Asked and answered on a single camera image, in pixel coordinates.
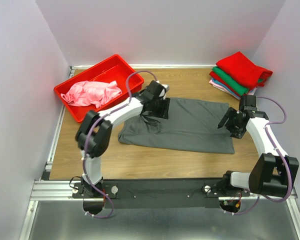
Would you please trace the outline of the grey t-shirt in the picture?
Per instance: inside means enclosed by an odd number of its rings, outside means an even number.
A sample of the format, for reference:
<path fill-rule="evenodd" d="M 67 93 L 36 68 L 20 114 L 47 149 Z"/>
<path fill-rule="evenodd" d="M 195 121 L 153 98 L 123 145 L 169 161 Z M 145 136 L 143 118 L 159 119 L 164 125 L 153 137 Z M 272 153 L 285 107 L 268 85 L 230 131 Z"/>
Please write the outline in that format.
<path fill-rule="evenodd" d="M 234 154 L 230 132 L 218 128 L 227 103 L 172 97 L 168 118 L 148 112 L 124 122 L 118 134 L 123 144 L 189 152 Z"/>

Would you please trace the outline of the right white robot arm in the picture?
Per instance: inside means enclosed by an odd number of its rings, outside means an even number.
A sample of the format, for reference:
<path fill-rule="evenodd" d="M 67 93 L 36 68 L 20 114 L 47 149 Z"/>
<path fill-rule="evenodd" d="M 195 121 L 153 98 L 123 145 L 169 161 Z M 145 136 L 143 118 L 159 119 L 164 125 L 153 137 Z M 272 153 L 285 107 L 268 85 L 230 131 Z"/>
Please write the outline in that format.
<path fill-rule="evenodd" d="M 238 190 L 274 202 L 286 200 L 294 186 L 299 161 L 276 140 L 268 115 L 257 108 L 254 95 L 244 95 L 238 108 L 224 103 L 170 98 L 161 113 L 159 146 L 166 149 L 232 154 L 233 139 L 250 134 L 258 154 L 251 172 L 227 171 L 216 191 L 231 196 Z"/>

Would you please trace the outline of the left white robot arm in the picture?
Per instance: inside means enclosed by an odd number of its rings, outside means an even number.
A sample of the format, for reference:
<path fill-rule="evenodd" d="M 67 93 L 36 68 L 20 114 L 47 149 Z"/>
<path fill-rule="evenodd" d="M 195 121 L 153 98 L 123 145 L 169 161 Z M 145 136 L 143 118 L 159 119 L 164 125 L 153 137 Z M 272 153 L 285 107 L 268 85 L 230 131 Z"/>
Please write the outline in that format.
<path fill-rule="evenodd" d="M 75 135 L 82 155 L 80 194 L 91 198 L 104 195 L 101 157 L 109 146 L 113 128 L 145 112 L 152 113 L 157 118 L 168 118 L 169 89 L 167 84 L 153 80 L 139 92 L 128 91 L 128 98 L 118 105 L 99 112 L 90 110 L 85 115 Z"/>

